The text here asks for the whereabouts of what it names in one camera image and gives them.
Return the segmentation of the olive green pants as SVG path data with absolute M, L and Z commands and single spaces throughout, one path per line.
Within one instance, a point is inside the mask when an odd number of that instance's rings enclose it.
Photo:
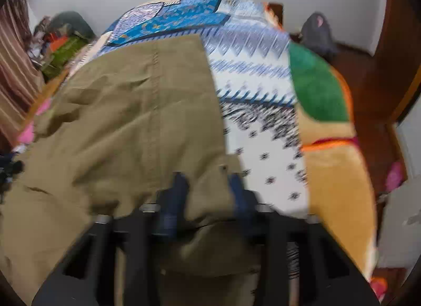
M 164 305 L 251 305 L 258 256 L 234 221 L 223 118 L 197 35 L 130 45 L 80 68 L 36 120 L 1 206 L 1 272 L 29 305 L 98 214 L 126 216 L 182 173 L 192 238 L 160 260 Z

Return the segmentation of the orange green fleece blanket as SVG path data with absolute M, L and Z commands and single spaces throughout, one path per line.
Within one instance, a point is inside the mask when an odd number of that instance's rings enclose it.
M 275 36 L 270 52 L 288 61 L 293 97 L 265 106 L 264 131 L 283 140 L 294 160 L 304 167 L 287 166 L 294 181 L 306 185 L 310 213 L 343 246 L 365 279 L 376 261 L 376 211 L 373 185 L 357 143 L 353 99 L 338 71 L 303 46 L 293 43 L 282 29 L 277 4 L 265 6 Z

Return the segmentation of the pink slipper on floor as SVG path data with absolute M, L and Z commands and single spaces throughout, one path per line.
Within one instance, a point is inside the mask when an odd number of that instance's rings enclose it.
M 404 180 L 404 172 L 402 164 L 399 161 L 394 162 L 388 175 L 385 179 L 385 191 L 390 193 L 391 191 L 398 188 Z

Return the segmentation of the patchwork patterned bedsheet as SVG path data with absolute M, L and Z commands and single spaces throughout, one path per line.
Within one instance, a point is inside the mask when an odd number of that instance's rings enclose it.
M 223 118 L 225 147 L 244 166 L 243 184 L 278 211 L 302 217 L 308 189 L 294 181 L 294 160 L 283 140 L 264 131 L 265 106 L 293 97 L 288 61 L 270 52 L 275 36 L 263 7 L 251 0 L 179 0 L 142 5 L 120 17 L 84 65 L 107 53 L 154 40 L 197 35 L 204 46 Z

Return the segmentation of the white plastic furniture piece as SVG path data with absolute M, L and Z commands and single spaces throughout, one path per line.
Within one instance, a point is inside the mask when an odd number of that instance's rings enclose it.
M 378 242 L 379 267 L 415 265 L 420 257 L 420 208 L 419 176 L 389 194 Z

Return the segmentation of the pink folded cloth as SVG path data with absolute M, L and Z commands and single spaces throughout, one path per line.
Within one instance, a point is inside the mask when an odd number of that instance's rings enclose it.
M 17 144 L 30 144 L 35 138 L 35 121 L 36 118 L 42 115 L 51 105 L 51 97 L 38 99 L 30 108 L 26 119 L 23 122 L 23 129 L 17 137 Z

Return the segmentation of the dark clothes pile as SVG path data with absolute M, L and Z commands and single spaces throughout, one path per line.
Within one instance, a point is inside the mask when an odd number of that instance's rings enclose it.
M 22 160 L 16 159 L 16 153 L 10 152 L 1 155 L 0 166 L 0 194 L 1 203 L 4 202 L 4 196 L 10 189 L 14 177 L 19 175 L 24 170 L 24 163 Z

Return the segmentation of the grey backpack on floor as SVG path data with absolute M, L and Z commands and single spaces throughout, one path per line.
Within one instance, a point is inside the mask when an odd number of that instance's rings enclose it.
M 328 20 L 320 12 L 310 15 L 304 22 L 300 35 L 300 43 L 325 60 L 332 60 L 338 53 Z

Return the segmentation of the striped pink curtain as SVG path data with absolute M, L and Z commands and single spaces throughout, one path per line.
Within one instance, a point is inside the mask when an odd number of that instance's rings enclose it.
M 43 75 L 26 53 L 32 39 L 26 0 L 1 6 L 1 151 L 9 151 L 41 90 Z

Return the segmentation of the green bag with clothes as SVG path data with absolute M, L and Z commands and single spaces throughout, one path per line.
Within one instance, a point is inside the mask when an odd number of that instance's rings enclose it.
M 33 30 L 27 54 L 47 83 L 95 37 L 81 14 L 64 11 L 41 19 Z

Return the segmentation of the brown wooden door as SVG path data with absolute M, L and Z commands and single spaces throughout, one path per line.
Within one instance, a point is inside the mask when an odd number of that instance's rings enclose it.
M 415 0 L 386 0 L 371 66 L 360 86 L 359 109 L 394 123 L 420 86 L 420 8 Z

